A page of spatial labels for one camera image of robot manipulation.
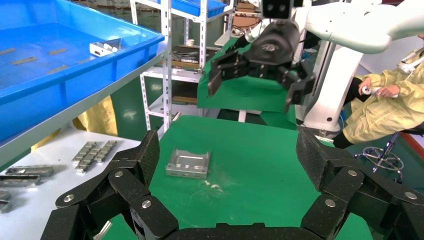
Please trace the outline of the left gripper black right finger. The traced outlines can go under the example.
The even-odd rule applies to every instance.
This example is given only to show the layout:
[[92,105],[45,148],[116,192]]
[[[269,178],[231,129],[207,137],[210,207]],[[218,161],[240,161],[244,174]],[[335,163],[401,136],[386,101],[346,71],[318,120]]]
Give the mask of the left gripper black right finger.
[[387,240],[424,237],[424,197],[373,173],[348,151],[324,145],[310,131],[298,132],[296,155],[320,192],[300,226],[321,240],[336,238],[350,214]]

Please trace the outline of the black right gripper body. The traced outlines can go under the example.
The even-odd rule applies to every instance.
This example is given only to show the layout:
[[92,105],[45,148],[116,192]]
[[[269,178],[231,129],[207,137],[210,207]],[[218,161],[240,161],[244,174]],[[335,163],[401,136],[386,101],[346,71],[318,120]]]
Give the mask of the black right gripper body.
[[300,42],[298,26],[288,20],[271,22],[246,51],[250,77],[281,80],[290,71]]

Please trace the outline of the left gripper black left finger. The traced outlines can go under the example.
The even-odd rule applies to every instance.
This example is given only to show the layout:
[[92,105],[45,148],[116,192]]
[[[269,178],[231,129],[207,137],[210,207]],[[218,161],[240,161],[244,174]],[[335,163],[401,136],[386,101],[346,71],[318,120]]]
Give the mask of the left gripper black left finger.
[[43,240],[91,240],[107,221],[122,215],[140,240],[164,240],[179,229],[176,217],[151,194],[160,158],[156,131],[117,152],[98,175],[60,195]]

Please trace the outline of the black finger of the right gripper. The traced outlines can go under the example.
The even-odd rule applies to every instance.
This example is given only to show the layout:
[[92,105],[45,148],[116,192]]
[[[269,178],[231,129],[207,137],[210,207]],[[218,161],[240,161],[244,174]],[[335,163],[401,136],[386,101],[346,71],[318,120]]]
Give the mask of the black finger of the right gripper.
[[249,61],[238,51],[232,50],[211,61],[207,92],[213,97],[222,82],[247,76],[250,72]]
[[283,113],[287,114],[291,105],[299,104],[305,95],[312,92],[315,82],[313,68],[304,59],[299,62],[278,67],[278,83],[287,91]]

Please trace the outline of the person right hand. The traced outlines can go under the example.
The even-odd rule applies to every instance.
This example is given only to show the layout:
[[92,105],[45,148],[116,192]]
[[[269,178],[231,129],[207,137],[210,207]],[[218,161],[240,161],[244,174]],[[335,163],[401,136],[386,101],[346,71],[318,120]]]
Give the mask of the person right hand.
[[372,78],[367,76],[365,77],[362,82],[358,86],[358,93],[359,95],[368,95],[368,92],[371,90],[371,80]]

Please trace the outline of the person left hand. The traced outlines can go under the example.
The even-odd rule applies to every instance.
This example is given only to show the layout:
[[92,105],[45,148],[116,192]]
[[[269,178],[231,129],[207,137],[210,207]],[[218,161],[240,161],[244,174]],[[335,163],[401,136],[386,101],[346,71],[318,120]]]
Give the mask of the person left hand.
[[395,98],[400,93],[400,88],[397,85],[389,85],[380,88],[376,95],[385,98]]

